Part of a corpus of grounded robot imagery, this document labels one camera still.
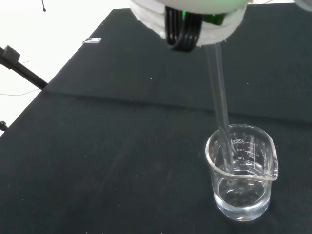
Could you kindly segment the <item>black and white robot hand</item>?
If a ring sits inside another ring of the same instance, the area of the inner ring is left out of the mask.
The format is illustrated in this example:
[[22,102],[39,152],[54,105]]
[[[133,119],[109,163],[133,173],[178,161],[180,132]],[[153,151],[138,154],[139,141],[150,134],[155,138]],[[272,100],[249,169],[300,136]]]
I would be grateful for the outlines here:
[[131,0],[130,9],[175,51],[226,40],[241,24],[247,0]]

